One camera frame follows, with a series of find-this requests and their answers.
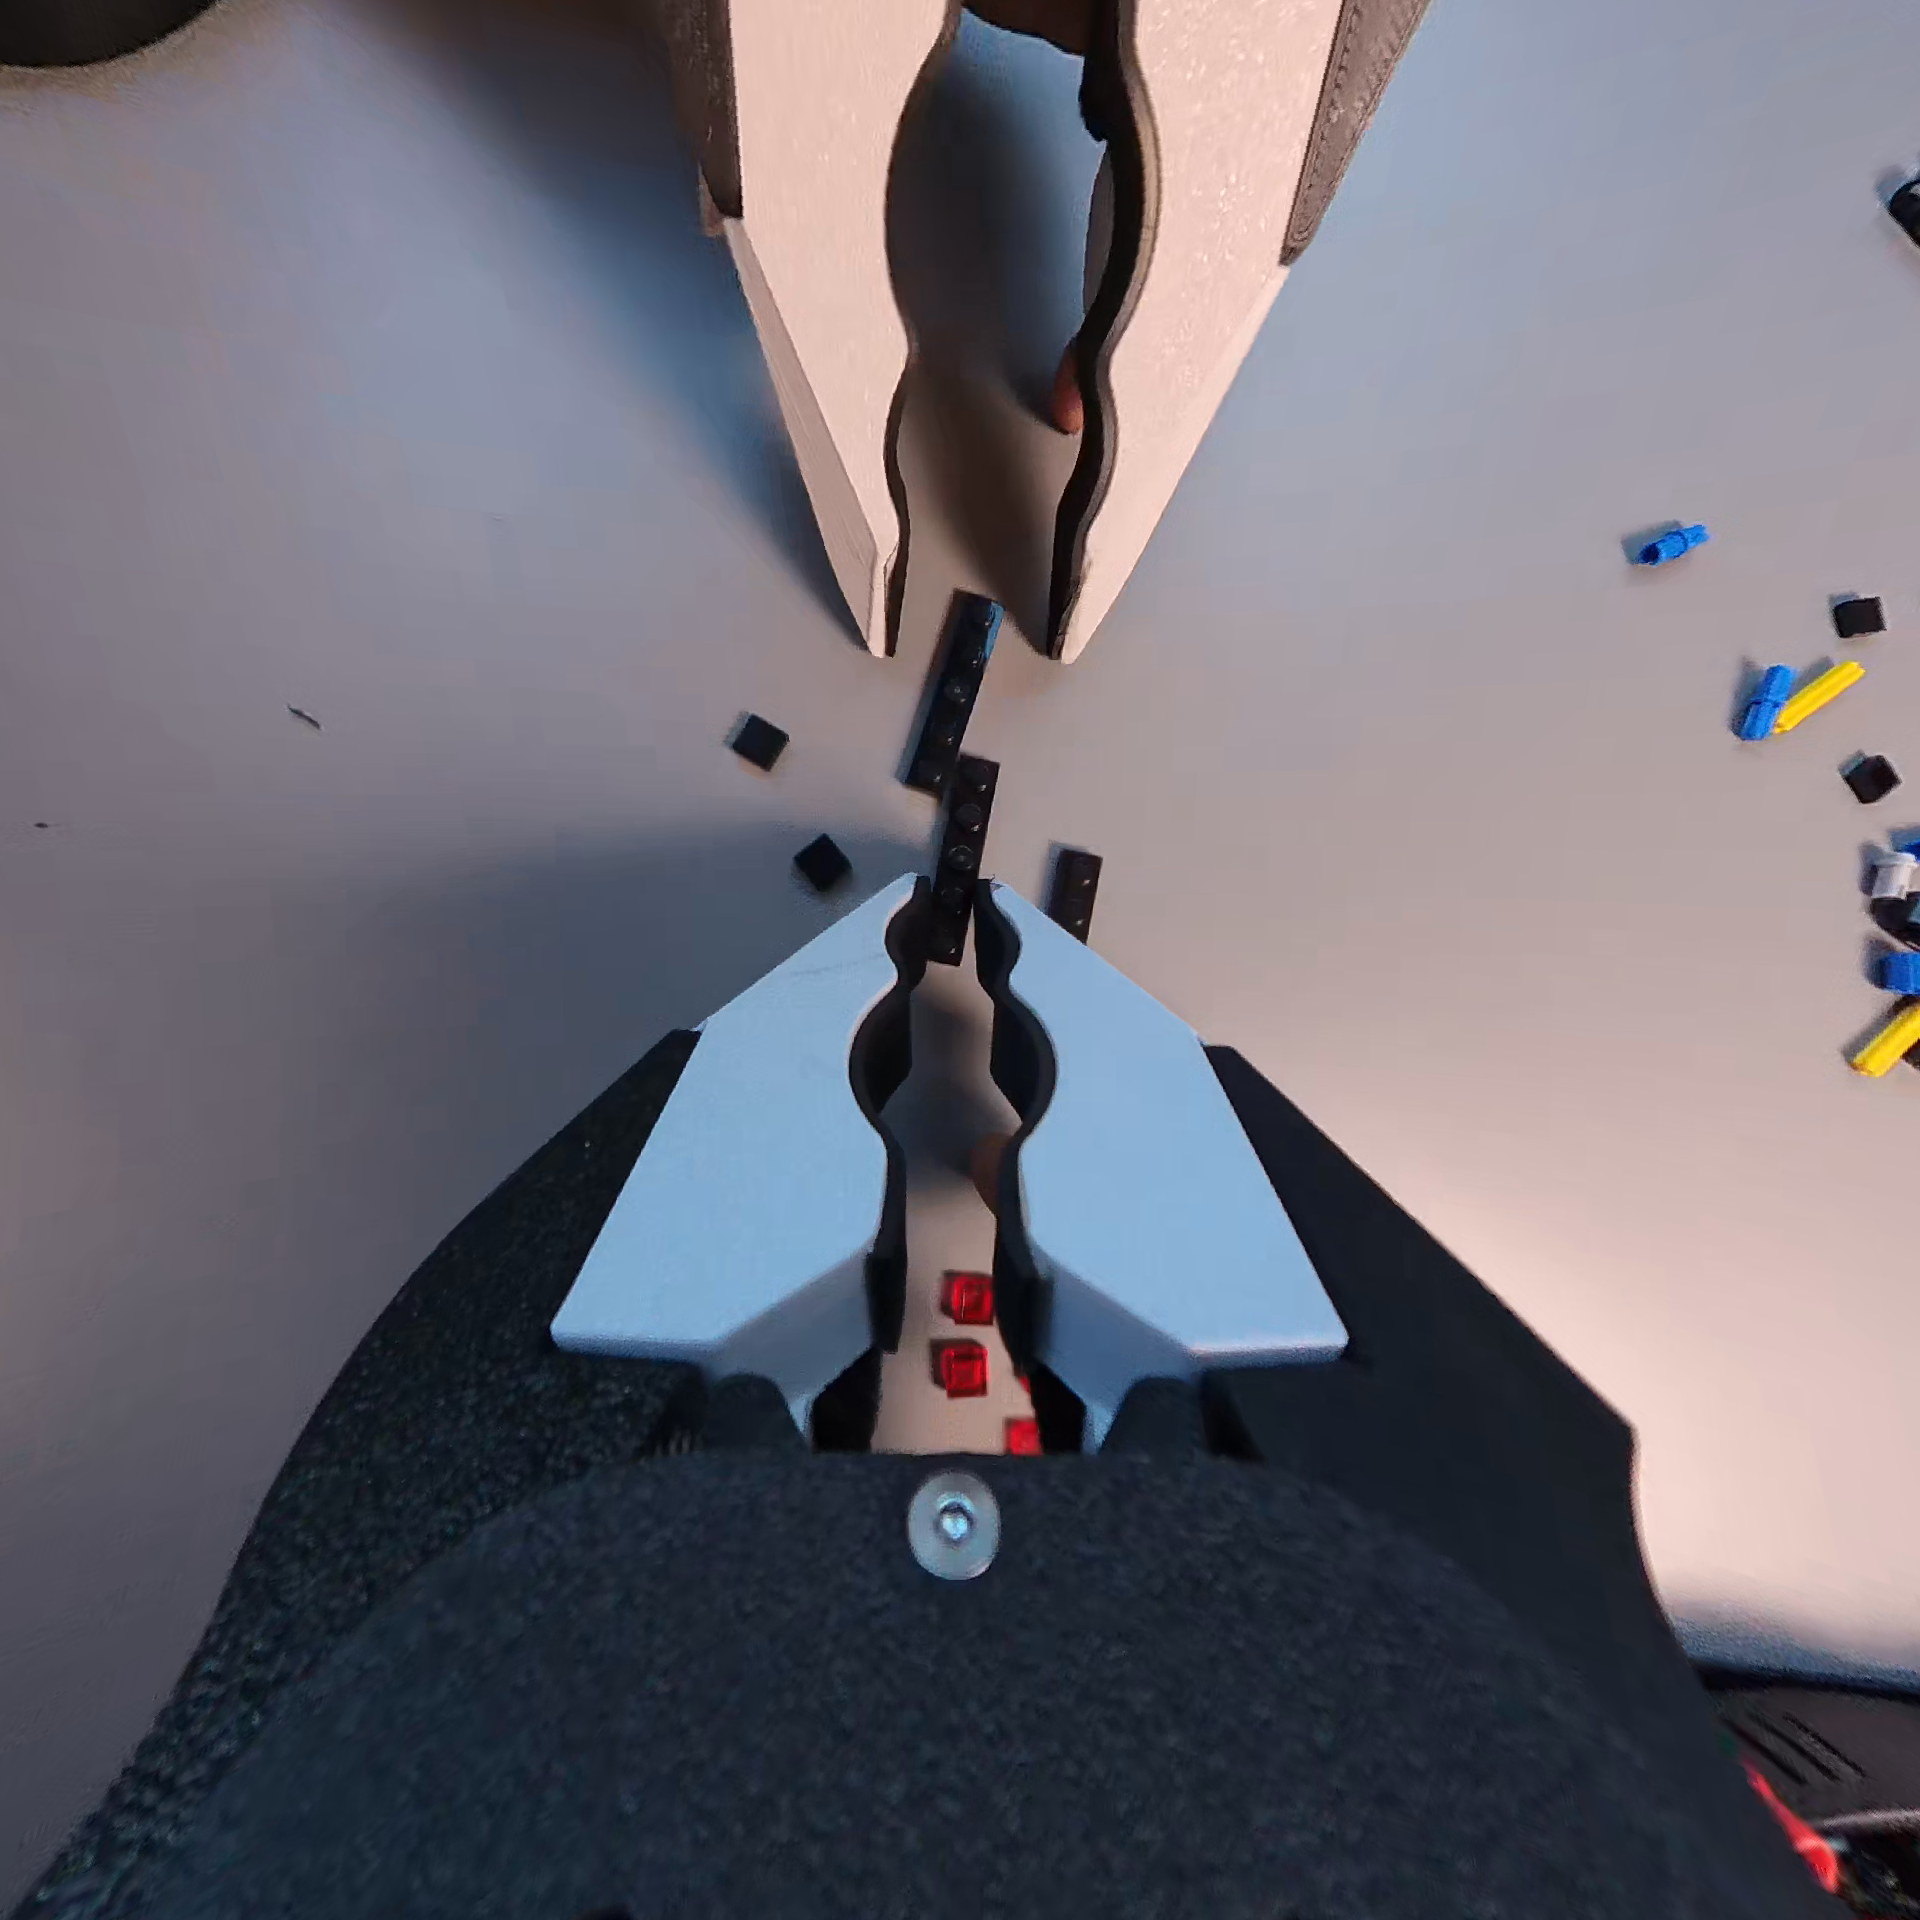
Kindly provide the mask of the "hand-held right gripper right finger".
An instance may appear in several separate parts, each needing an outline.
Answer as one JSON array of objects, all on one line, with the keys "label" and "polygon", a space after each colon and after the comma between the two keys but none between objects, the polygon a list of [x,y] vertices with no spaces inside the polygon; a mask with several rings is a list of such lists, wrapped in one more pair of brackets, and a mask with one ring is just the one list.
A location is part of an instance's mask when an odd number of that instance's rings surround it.
[{"label": "hand-held right gripper right finger", "polygon": [[1343,1359],[1352,1335],[1200,1035],[1001,879],[992,1002],[999,1327],[1044,1444],[1095,1454],[1144,1382]]}]

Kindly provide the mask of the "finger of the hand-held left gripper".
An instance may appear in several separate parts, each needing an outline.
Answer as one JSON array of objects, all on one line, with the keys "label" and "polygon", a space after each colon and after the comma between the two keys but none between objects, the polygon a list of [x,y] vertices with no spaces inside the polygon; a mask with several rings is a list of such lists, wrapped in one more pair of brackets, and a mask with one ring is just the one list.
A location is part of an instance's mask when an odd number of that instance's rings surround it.
[{"label": "finger of the hand-held left gripper", "polygon": [[1113,610],[1287,275],[1338,3],[1095,5],[1109,245],[1075,340],[1083,435],[1050,565],[1048,652]]},{"label": "finger of the hand-held left gripper", "polygon": [[858,635],[896,649],[911,339],[889,253],[908,108],[957,5],[727,6],[741,212],[724,238],[807,503]]}]

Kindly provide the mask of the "partly built lego car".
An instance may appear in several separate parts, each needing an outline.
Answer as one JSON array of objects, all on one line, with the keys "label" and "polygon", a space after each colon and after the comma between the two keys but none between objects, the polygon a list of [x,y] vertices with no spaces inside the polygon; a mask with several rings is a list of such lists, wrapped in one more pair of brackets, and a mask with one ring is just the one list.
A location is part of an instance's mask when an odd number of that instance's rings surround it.
[{"label": "partly built lego car", "polygon": [[1733,1749],[1853,1916],[1919,1916],[1919,1693],[1706,1666]]}]

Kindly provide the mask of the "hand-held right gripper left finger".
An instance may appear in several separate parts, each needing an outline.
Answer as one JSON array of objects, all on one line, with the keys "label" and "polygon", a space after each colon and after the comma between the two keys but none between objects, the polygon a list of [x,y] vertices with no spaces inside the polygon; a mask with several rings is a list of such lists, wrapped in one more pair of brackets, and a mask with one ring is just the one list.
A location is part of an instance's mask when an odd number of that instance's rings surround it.
[{"label": "hand-held right gripper left finger", "polygon": [[565,1353],[771,1382],[816,1450],[874,1441],[906,1316],[911,1071],[931,882],[904,876],[709,1014],[552,1321]]}]

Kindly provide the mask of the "pile of colourful lego pieces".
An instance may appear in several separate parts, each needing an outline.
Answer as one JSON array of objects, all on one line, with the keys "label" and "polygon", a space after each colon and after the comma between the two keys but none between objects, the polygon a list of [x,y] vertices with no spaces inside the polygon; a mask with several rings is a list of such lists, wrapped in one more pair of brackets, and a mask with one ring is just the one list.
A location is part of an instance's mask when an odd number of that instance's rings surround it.
[{"label": "pile of colourful lego pieces", "polygon": [[[1713,539],[1703,521],[1657,519],[1621,538],[1632,570],[1664,570],[1692,557]],[[1832,591],[1832,635],[1839,649],[1810,666],[1749,666],[1736,694],[1730,733],[1759,747],[1832,710],[1866,678],[1863,646],[1888,631],[1888,604],[1880,591]],[[1915,830],[1896,831],[1863,857],[1863,911],[1876,942],[1866,977],[1887,1002],[1887,1013],[1852,1044],[1853,1077],[1882,1082],[1919,1065],[1919,861]]]}]

